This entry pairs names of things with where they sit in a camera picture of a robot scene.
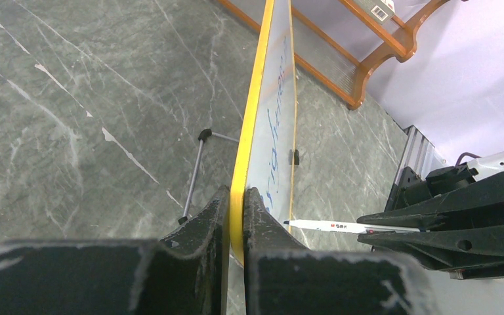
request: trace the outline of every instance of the white marker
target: white marker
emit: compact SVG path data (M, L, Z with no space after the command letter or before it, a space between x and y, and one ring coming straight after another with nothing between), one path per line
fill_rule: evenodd
M370 234L374 232L397 232L412 233L420 232L418 228L404 228L401 226L372 225L350 222L317 221L317 220L291 220L284 221L284 224L307 230L318 230L326 232L344 232L354 234Z

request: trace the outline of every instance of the metal stand leg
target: metal stand leg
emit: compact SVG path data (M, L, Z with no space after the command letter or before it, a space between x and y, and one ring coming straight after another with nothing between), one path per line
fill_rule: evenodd
M194 164L194 172L192 173L192 180L190 181L190 188L188 189L188 197L186 198L186 203L184 204L184 211L182 212L182 217L178 220L179 224L183 224L188 220L188 210L190 209L190 201L192 200L192 194L194 193L194 185L196 183L196 177L198 176L198 169L200 168L201 154L203 150L203 144L207 141L210 136L234 141L238 143L238 140L231 138L230 136L225 136L220 133L214 133L211 129L204 129L198 136L199 148L198 156L196 157L196 163Z

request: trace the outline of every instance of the wooden shelf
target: wooden shelf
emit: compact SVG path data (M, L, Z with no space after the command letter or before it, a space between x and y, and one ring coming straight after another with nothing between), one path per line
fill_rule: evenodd
M241 9L235 6L230 0L218 0L229 11L235 14L250 28L260 32L260 24L246 15ZM310 21L303 13L295 7L291 7L294 18L306 25L312 33L321 37L330 47L335 49L342 57L353 64L356 69L352 80L352 90L346 91L339 82L334 82L328 78L327 74L322 73L314 67L311 62L300 52L295 50L295 60L298 65L310 72L316 79L320 80L327 88L339 95L346 103L347 107L355 110L362 105L366 96L366 85L372 73L386 60L395 57L399 62L405 62L411 58L417 50L416 35L422 23L439 7L449 0L430 0L422 9L420 9L407 22L403 22L399 16L393 16L387 23L394 23L397 29L392 33L387 31L382 25L377 23L368 13L364 12L353 0L336 0L350 10L361 22L363 22L371 31L378 35L383 43L371 52L364 60L359 61L352 56L346 49L342 48L322 29Z

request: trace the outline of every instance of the gray marble floor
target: gray marble floor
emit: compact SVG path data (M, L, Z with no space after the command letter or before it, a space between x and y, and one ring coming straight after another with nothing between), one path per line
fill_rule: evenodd
M199 132L239 137L256 44L215 1L0 0L0 242L170 233ZM297 83L294 215L381 211L406 136L370 97L350 112L304 72ZM230 184L235 156L207 143L190 213ZM229 314L243 314L242 270L230 271Z

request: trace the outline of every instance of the barcode sticker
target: barcode sticker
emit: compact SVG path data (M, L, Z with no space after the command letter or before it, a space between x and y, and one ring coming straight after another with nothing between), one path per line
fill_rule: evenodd
M372 9L371 12L382 22L387 17L387 13L377 5Z

